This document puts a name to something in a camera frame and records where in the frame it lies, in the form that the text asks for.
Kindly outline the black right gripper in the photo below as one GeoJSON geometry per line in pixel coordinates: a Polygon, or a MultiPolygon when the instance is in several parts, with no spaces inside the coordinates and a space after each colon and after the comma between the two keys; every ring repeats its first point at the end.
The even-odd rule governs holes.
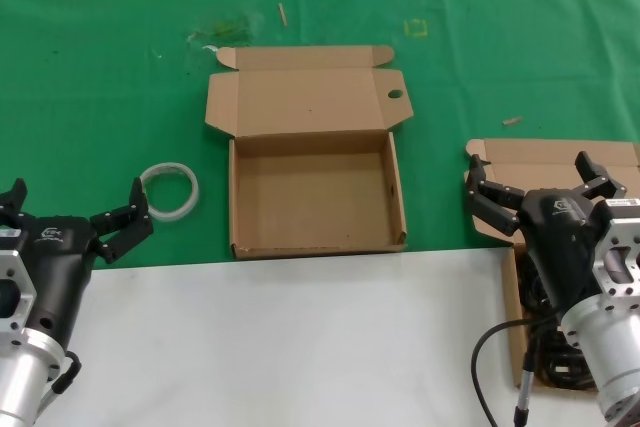
{"type": "Polygon", "coordinates": [[[591,218],[593,200],[624,198],[627,189],[607,169],[580,151],[575,168],[582,184],[575,189],[524,191],[487,178],[478,154],[469,161],[466,205],[469,212],[506,236],[520,227],[557,317],[600,292],[593,275],[599,227],[591,218]]]}

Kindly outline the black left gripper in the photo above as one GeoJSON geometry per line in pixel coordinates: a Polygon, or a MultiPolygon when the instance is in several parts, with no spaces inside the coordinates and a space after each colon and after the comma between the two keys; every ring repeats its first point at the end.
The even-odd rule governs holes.
{"type": "Polygon", "coordinates": [[[67,349],[97,255],[112,264],[151,236],[149,204],[139,177],[127,205],[89,220],[24,214],[27,192],[25,181],[17,178],[0,201],[1,225],[26,232],[20,257],[36,291],[26,327],[67,349]]]}

